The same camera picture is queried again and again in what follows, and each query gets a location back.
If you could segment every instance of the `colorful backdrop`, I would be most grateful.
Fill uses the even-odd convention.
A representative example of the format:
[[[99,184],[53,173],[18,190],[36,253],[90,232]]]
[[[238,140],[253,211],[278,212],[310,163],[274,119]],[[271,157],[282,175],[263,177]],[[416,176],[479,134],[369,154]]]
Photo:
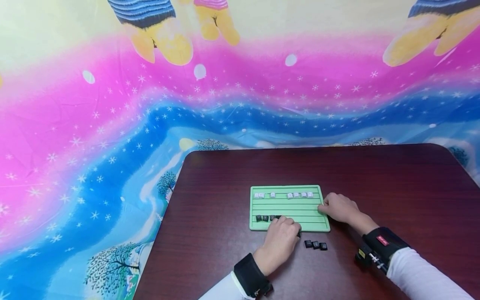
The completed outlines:
[[[192,151],[435,143],[480,182],[480,0],[0,3],[0,300],[131,299]]]

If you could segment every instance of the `left hand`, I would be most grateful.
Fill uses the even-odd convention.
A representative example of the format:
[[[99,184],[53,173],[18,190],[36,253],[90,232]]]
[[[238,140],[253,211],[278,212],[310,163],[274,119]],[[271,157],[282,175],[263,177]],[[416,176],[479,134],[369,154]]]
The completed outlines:
[[[253,254],[257,266],[265,276],[273,273],[287,261],[300,240],[297,237],[300,230],[300,224],[295,223],[292,218],[281,216],[280,219],[272,221],[264,244]]]

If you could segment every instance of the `black wrist brace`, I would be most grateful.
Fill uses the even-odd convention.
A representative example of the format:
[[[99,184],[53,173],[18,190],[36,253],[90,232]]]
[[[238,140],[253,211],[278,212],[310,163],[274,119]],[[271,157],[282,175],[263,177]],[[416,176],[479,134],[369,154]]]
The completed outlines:
[[[256,298],[260,294],[266,296],[273,290],[272,284],[260,271],[251,253],[235,265],[233,272],[249,297]]]
[[[364,234],[362,238],[387,265],[390,265],[390,259],[395,252],[410,247],[387,227],[374,229],[369,234]]]

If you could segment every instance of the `table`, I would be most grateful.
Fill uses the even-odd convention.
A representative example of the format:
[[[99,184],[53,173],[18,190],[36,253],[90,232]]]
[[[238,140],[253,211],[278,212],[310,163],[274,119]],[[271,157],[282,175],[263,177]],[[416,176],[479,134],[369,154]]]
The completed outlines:
[[[135,300],[196,300],[262,244],[250,231],[253,185],[319,184],[342,193],[480,299],[480,189],[433,144],[193,152],[185,159]],[[406,299],[377,270],[354,263],[355,237],[303,232],[271,276],[275,299]],[[304,240],[328,244],[305,249]]]

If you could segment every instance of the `cartoon feet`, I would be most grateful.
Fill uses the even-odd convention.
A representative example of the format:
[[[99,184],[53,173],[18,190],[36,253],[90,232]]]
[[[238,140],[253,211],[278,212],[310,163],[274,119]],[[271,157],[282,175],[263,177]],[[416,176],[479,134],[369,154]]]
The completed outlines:
[[[150,63],[155,62],[154,45],[160,50],[163,57],[174,65],[182,66],[192,59],[192,42],[182,32],[178,20],[174,17],[145,29],[128,23],[124,23],[123,27],[127,31],[135,51]]]
[[[410,17],[402,32],[385,50],[383,60],[391,67],[402,65],[424,51],[439,37],[434,54],[444,55],[479,24],[480,6],[453,15],[429,12]]]
[[[216,10],[205,6],[195,6],[195,11],[200,22],[200,31],[206,40],[216,40],[220,33],[232,46],[240,42],[240,35],[233,25],[228,8]]]

